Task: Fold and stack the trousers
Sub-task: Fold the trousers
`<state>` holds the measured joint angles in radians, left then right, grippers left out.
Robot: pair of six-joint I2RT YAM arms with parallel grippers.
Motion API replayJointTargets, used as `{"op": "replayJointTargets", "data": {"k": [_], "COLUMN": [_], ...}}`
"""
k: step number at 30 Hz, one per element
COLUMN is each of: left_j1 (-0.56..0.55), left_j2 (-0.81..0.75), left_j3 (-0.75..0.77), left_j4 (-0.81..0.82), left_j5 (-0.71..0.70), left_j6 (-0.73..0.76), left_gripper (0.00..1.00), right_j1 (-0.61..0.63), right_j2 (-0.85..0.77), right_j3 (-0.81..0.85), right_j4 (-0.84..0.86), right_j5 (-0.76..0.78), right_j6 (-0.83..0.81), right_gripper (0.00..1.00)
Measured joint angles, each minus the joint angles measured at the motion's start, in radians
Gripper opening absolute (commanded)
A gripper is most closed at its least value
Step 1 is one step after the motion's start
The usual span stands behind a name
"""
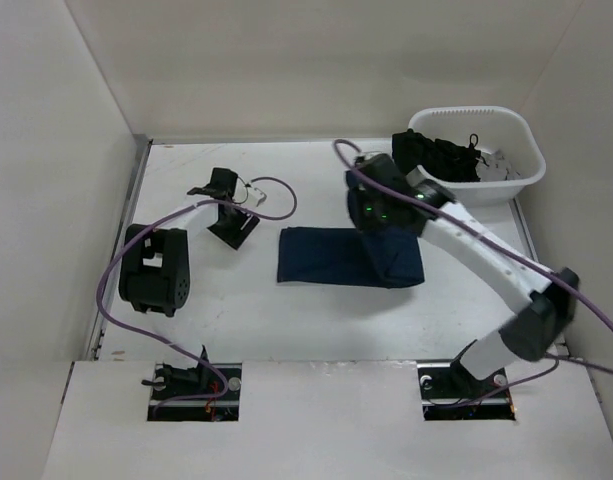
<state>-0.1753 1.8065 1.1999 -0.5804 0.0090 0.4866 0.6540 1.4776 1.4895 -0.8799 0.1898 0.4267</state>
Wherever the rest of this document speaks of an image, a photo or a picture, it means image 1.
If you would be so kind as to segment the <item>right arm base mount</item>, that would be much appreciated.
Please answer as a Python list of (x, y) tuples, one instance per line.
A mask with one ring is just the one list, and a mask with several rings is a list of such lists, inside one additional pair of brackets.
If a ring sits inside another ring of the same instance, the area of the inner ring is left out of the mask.
[(456, 360), (428, 360), (417, 363), (417, 375), (426, 421), (516, 419), (504, 368), (478, 380)]

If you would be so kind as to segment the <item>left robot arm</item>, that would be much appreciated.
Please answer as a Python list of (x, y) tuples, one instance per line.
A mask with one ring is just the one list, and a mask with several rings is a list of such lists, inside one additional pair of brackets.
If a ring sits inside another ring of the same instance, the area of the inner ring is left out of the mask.
[(236, 208), (235, 194), (246, 187), (234, 171), (215, 167), (208, 184), (191, 188), (188, 196), (214, 202), (155, 228), (127, 251), (120, 262), (120, 298), (137, 312), (173, 317), (190, 295), (190, 241), (209, 231), (237, 250), (259, 224)]

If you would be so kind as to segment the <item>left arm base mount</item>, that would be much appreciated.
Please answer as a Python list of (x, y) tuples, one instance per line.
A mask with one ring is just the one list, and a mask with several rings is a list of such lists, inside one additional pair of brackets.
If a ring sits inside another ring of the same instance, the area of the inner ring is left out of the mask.
[(197, 364), (177, 368), (157, 364), (151, 379), (147, 420), (150, 422), (237, 422), (240, 414), (243, 366)]

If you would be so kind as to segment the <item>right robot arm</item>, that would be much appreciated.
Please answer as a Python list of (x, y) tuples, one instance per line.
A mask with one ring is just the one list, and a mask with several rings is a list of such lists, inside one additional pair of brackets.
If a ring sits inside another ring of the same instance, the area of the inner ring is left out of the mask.
[(484, 281), (511, 310), (508, 320), (452, 360), (449, 380), (457, 393), (473, 395), (498, 370), (547, 357), (574, 316), (575, 272), (554, 272), (521, 255), (437, 182), (409, 184), (386, 154), (358, 158), (346, 184), (357, 230), (372, 236), (411, 234), (434, 245)]

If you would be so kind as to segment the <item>dark blue denim trousers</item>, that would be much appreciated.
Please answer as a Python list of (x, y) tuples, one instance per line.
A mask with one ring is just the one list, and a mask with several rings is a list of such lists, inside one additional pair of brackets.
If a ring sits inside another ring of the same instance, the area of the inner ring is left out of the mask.
[(425, 273), (409, 204), (363, 196), (345, 173), (351, 228), (290, 227), (281, 231), (276, 280), (385, 289), (422, 284)]

